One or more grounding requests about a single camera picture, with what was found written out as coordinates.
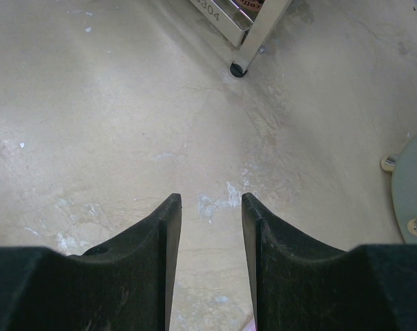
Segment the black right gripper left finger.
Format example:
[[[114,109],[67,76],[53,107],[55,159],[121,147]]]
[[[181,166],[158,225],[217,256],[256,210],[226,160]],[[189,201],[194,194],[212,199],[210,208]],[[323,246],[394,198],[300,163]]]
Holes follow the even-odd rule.
[[[0,330],[167,330],[182,224],[171,194],[81,255],[0,247]]]

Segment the terracotta mug white inside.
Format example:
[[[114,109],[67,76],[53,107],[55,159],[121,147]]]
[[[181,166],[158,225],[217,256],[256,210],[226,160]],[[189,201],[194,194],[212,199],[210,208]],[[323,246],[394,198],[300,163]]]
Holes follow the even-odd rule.
[[[238,0],[240,6],[246,10],[259,12],[264,0]]]

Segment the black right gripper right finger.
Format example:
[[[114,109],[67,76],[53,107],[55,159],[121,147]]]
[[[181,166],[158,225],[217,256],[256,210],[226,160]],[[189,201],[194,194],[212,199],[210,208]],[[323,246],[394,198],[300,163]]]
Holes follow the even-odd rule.
[[[417,330],[417,245],[345,252],[250,193],[242,196],[242,229],[258,330]]]

